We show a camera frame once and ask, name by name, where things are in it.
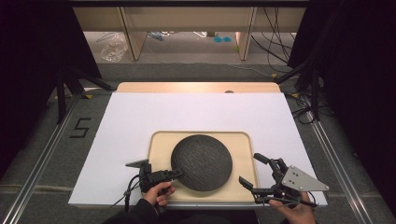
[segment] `wooden board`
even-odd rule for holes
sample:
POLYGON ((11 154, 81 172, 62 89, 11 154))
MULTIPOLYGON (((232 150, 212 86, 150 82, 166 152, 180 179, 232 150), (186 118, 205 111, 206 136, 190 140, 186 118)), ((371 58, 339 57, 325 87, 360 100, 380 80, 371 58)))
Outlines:
POLYGON ((171 170, 171 155, 176 144, 193 134, 206 134, 218 139, 228 148, 233 159, 233 171, 228 181, 219 189, 196 191, 184 187, 175 180, 177 191, 169 198, 170 202, 254 202, 250 191, 239 184, 239 176, 257 186, 256 169, 250 139, 240 132, 156 132, 152 135, 148 160, 152 171, 171 170))

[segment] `white table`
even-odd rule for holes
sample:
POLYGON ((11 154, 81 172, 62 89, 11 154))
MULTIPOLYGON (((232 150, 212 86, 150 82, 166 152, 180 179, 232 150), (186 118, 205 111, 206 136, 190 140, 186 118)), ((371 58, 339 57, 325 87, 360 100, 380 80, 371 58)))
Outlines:
MULTIPOLYGON (((152 93, 115 92, 95 136, 69 203, 78 207, 110 206, 122 197, 138 169, 125 163, 146 159, 158 131, 244 132, 253 152, 295 165, 316 177, 303 142, 280 92, 152 93)), ((268 165, 256 162, 260 188, 275 184, 268 165)), ((322 192, 317 203, 327 205, 322 192)), ((140 199, 134 190, 131 204, 140 199)), ((170 203, 170 208, 251 208, 262 204, 170 203)))

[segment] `floor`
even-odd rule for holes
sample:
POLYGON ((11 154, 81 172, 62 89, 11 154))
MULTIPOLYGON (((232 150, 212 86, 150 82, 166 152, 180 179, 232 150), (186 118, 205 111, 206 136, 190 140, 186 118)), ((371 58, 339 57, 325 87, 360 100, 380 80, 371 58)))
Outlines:
MULTIPOLYGON (((293 45, 295 34, 286 33, 280 36, 283 45, 290 48, 282 48, 274 44, 274 42, 268 41, 266 38, 271 39, 272 33, 253 34, 254 38, 262 46, 252 41, 246 61, 239 59, 233 33, 217 33, 217 36, 221 38, 230 37, 230 42, 215 42, 213 36, 201 37, 201 34, 201 32, 167 32, 163 36, 163 40, 148 37, 138 61, 131 61, 127 52, 119 63, 114 64, 100 57, 101 50, 108 44, 114 34, 85 33, 92 49, 92 54, 100 69, 105 69, 104 67, 107 64, 114 66, 133 64, 138 66, 139 64, 160 63, 163 64, 163 69, 170 69, 170 66, 174 63, 186 66, 189 64, 197 66, 200 64, 226 64, 232 71, 247 71, 269 78, 281 76, 284 74, 283 72, 289 70, 284 66, 285 63, 283 61, 288 59, 288 53, 290 53, 290 48, 293 45), (274 55, 268 53, 262 47, 270 49, 274 55), (264 66, 268 68, 268 64, 272 66, 272 69, 264 69, 264 66)), ((125 77, 125 73, 122 72, 112 72, 103 73, 103 79, 118 83, 120 80, 128 79, 128 77, 125 77)), ((283 92, 293 92, 292 85, 281 85, 281 89, 283 92)), ((87 107, 90 108, 91 106, 97 110, 97 113, 92 111, 90 114, 90 119, 96 120, 97 124, 91 127, 92 132, 87 133, 93 134, 93 136, 91 138, 77 139, 77 142, 74 143, 76 145, 69 144, 56 150, 50 146, 66 143, 62 137, 58 140, 53 140, 53 133, 65 136, 73 131, 75 127, 66 124, 66 129, 70 130, 57 131, 55 125, 57 119, 56 95, 51 96, 49 109, 43 115, 41 123, 37 125, 37 130, 29 141, 29 148, 44 148, 44 150, 30 150, 28 148, 21 152, 7 171, 5 177, 0 181, 0 216, 7 218, 7 215, 10 215, 7 212, 9 209, 21 211, 21 213, 14 213, 16 214, 14 222, 5 223, 82 223, 87 218, 89 220, 87 221, 88 223, 97 223, 103 220, 104 217, 109 217, 117 212, 117 208, 81 210, 66 203, 74 187, 69 184, 70 179, 76 179, 77 176, 75 174, 79 174, 78 169, 82 167, 84 156, 86 157, 89 153, 92 143, 92 141, 87 139, 94 138, 95 130, 97 130, 100 123, 101 113, 104 113, 106 103, 110 97, 109 93, 101 91, 93 95, 95 100, 79 100, 78 103, 75 103, 74 108, 74 113, 80 114, 80 118, 86 113, 84 111, 87 107), (78 158, 74 158, 70 151, 67 151, 69 148, 76 146, 83 150, 81 154, 75 155, 78 158), (45 161, 45 159, 40 157, 43 151, 49 155, 49 161, 45 161), (39 160, 45 161, 42 169, 36 165, 39 160), (39 171, 36 179, 32 176, 33 170, 39 171), (23 191, 26 192, 28 200, 18 204, 18 202, 23 202, 23 199, 19 198, 21 196, 19 192, 23 191)), ((74 97, 67 100, 70 105, 73 105, 73 102, 76 101, 74 97)), ((300 108, 295 99, 289 99, 288 101, 291 102, 291 111, 300 108)), ((77 119, 78 117, 76 116, 72 117, 70 123, 76 123, 77 119)), ((303 116, 302 119, 309 120, 309 117, 303 116)), ((296 121, 296 125, 299 128, 304 144, 310 146, 307 148, 307 152, 310 155, 322 158, 322 160, 312 161, 317 175, 327 175, 332 170, 332 174, 327 175, 327 177, 333 180, 334 183, 339 183, 334 185, 337 190, 328 194, 331 203, 329 203, 328 208, 325 208, 327 210, 321 209, 317 211, 318 217, 321 218, 320 220, 325 220, 320 223, 396 223, 381 196, 376 192, 375 186, 364 172, 359 160, 353 158, 351 153, 353 150, 351 150, 342 130, 337 126, 335 118, 324 119, 314 125, 303 125, 296 121), (316 135, 314 136, 329 136, 332 140, 314 141, 311 135, 304 136, 306 133, 315 133, 316 135), (325 153, 323 151, 315 151, 314 147, 323 148, 325 153), (337 171, 337 167, 342 167, 341 171, 337 171), (351 189, 355 189, 357 192, 349 192, 351 189)), ((271 219, 266 211, 256 212, 256 215, 261 223, 276 223, 281 218, 280 216, 275 216, 271 219)))

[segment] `wire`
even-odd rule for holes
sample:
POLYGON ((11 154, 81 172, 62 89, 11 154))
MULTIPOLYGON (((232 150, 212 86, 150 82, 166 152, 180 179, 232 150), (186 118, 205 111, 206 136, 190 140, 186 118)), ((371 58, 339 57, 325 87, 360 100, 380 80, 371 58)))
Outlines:
MULTIPOLYGON (((262 36, 263 36, 265 39, 267 39, 268 41, 271 41, 267 36, 265 36, 265 34, 264 34, 263 32, 262 32, 262 36)), ((273 42, 273 44, 279 45, 279 46, 281 46, 282 48, 291 49, 291 47, 289 47, 289 46, 285 46, 285 45, 282 45, 282 44, 279 44, 279 43, 276 43, 276 42, 273 42)))
POLYGON ((270 64, 270 60, 269 60, 269 52, 270 52, 271 45, 272 45, 273 43, 274 43, 274 44, 278 44, 278 43, 274 42, 274 35, 276 36, 276 38, 277 38, 278 41, 279 41, 279 44, 278 44, 278 45, 280 45, 280 46, 282 47, 282 51, 283 51, 283 54, 285 55, 286 60, 288 61, 288 60, 289 60, 289 57, 290 57, 289 54, 288 54, 288 52, 286 51, 286 46, 282 43, 282 39, 281 39, 281 37, 280 37, 279 23, 278 23, 278 19, 277 19, 279 9, 278 9, 278 7, 275 8, 276 20, 275 20, 274 25, 273 25, 273 23, 271 22, 271 20, 270 20, 270 18, 269 18, 269 16, 268 16, 268 13, 267 13, 267 11, 266 11, 266 9, 265 9, 265 7, 263 8, 263 10, 264 10, 265 16, 267 17, 267 20, 269 21, 269 23, 270 23, 270 25, 271 25, 271 29, 273 30, 273 35, 271 36, 271 39, 268 39, 268 38, 267 38, 266 36, 264 36, 264 34, 262 33, 262 35, 263 35, 266 39, 268 39, 268 40, 270 41, 270 44, 269 44, 269 47, 268 47, 268 50, 267 50, 267 52, 268 52, 268 57, 267 57, 268 64, 270 65, 270 67, 271 67, 272 69, 274 69, 274 70, 277 71, 277 72, 280 72, 280 73, 288 73, 288 72, 285 72, 285 71, 280 71, 280 70, 275 69, 275 68, 270 64))
POLYGON ((246 70, 255 71, 255 72, 257 72, 257 73, 260 73, 260 74, 262 74, 262 75, 265 75, 265 76, 267 76, 267 77, 272 77, 271 75, 268 75, 268 74, 262 73, 262 72, 260 72, 260 71, 258 71, 258 70, 256 70, 256 69, 253 69, 253 68, 247 68, 247 67, 238 67, 238 66, 235 66, 235 65, 232 65, 232 64, 228 64, 228 63, 227 63, 227 65, 229 65, 229 66, 231 66, 231 67, 234 67, 234 68, 239 68, 239 69, 246 69, 246 70))
POLYGON ((264 9, 265 16, 267 17, 267 20, 270 22, 271 29, 273 30, 273 36, 271 37, 270 45, 273 42, 273 38, 274 38, 274 35, 275 35, 277 40, 279 41, 280 45, 282 46, 282 50, 283 50, 283 53, 284 53, 286 59, 289 60, 290 56, 286 52, 285 46, 282 43, 282 38, 280 37, 280 31, 279 31, 279 23, 277 22, 277 16, 278 16, 278 13, 279 13, 279 8, 278 7, 275 8, 275 23, 274 23, 274 25, 272 24, 268 14, 267 14, 267 11, 266 11, 265 7, 263 9, 264 9))
POLYGON ((274 54, 271 50, 266 49, 263 45, 261 45, 261 44, 259 43, 259 41, 257 41, 257 40, 254 38, 253 35, 251 36, 251 38, 254 40, 254 42, 256 42, 257 45, 259 45, 259 47, 260 47, 261 49, 263 49, 263 50, 267 51, 268 53, 272 54, 273 56, 275 56, 276 58, 278 58, 280 61, 282 61, 282 62, 284 62, 284 63, 287 63, 287 61, 285 61, 284 59, 280 58, 279 56, 277 56, 276 54, 274 54))

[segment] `cable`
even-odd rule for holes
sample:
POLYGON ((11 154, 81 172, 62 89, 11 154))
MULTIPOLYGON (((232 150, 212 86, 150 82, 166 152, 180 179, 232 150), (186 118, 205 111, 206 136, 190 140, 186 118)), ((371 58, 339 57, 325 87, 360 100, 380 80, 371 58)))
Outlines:
POLYGON ((282 39, 280 38, 279 25, 278 25, 278 22, 277 22, 277 12, 278 12, 278 8, 276 7, 276 22, 275 22, 275 25, 272 24, 272 22, 271 22, 271 20, 270 20, 270 18, 269 18, 269 16, 268 16, 268 13, 267 13, 267 11, 266 11, 266 9, 265 9, 265 7, 263 7, 263 10, 264 10, 265 16, 267 17, 267 20, 269 21, 269 23, 270 23, 270 25, 271 25, 271 29, 273 30, 273 35, 271 36, 270 44, 269 44, 268 50, 267 50, 267 52, 268 52, 268 54, 267 54, 267 55, 268 55, 268 57, 267 57, 267 62, 268 62, 268 64, 270 65, 270 67, 271 67, 272 69, 274 69, 275 71, 280 72, 280 73, 288 73, 288 72, 285 72, 285 71, 280 71, 280 70, 275 69, 275 68, 271 65, 270 59, 269 59, 269 52, 270 52, 271 45, 272 45, 272 43, 274 42, 274 35, 275 35, 275 36, 277 37, 277 39, 279 40, 280 45, 282 46, 282 51, 283 51, 283 53, 284 53, 284 55, 285 55, 286 60, 287 60, 287 61, 289 60, 289 54, 286 52, 285 47, 284 47, 284 45, 283 45, 283 43, 282 43, 282 39))
POLYGON ((278 58, 280 61, 287 63, 287 61, 285 61, 284 59, 280 58, 279 56, 277 56, 276 54, 274 54, 273 52, 271 52, 271 50, 266 49, 263 45, 261 45, 252 35, 251 38, 254 40, 254 42, 256 42, 257 45, 259 45, 259 47, 265 51, 267 51, 268 53, 272 54, 274 57, 278 58))
POLYGON ((125 212, 126 212, 126 213, 129 211, 129 199, 130 199, 130 197, 131 197, 131 191, 132 191, 132 190, 135 188, 135 186, 140 182, 140 180, 139 180, 136 184, 134 184, 134 187, 133 187, 133 188, 131 188, 132 182, 134 182, 134 180, 135 180, 136 178, 138 178, 138 177, 139 177, 139 175, 135 175, 135 176, 131 179, 131 181, 129 181, 128 189, 124 192, 124 197, 125 197, 125 212))
POLYGON ((271 29, 273 30, 273 36, 271 38, 270 45, 273 42, 273 38, 274 38, 274 35, 275 35, 277 40, 279 41, 280 45, 282 46, 282 50, 283 50, 283 53, 284 53, 286 59, 289 60, 289 54, 286 52, 285 46, 282 43, 282 39, 280 37, 280 31, 279 31, 279 23, 277 22, 277 15, 278 15, 279 8, 278 7, 275 8, 275 23, 274 23, 274 25, 271 23, 271 20, 270 20, 268 14, 267 14, 267 11, 266 11, 265 7, 263 9, 264 9, 265 16, 267 17, 267 20, 270 22, 271 29))
MULTIPOLYGON (((267 36, 264 35, 263 32, 262 32, 262 36, 263 36, 265 39, 267 39, 268 41, 271 41, 267 36)), ((285 45, 282 45, 282 44, 279 44, 279 43, 276 43, 276 42, 273 42, 273 44, 279 45, 279 46, 281 46, 281 47, 283 47, 283 48, 291 49, 291 47, 289 47, 289 46, 285 46, 285 45)))
POLYGON ((272 77, 271 75, 262 73, 262 72, 260 72, 260 71, 258 71, 258 70, 256 70, 256 69, 253 69, 253 68, 238 67, 238 66, 235 66, 235 65, 232 65, 232 64, 227 64, 227 65, 229 65, 229 66, 231 66, 231 67, 234 67, 234 68, 239 68, 239 69, 246 69, 246 70, 255 71, 255 72, 260 73, 260 74, 262 74, 262 75, 265 75, 265 76, 267 76, 267 77, 272 77))

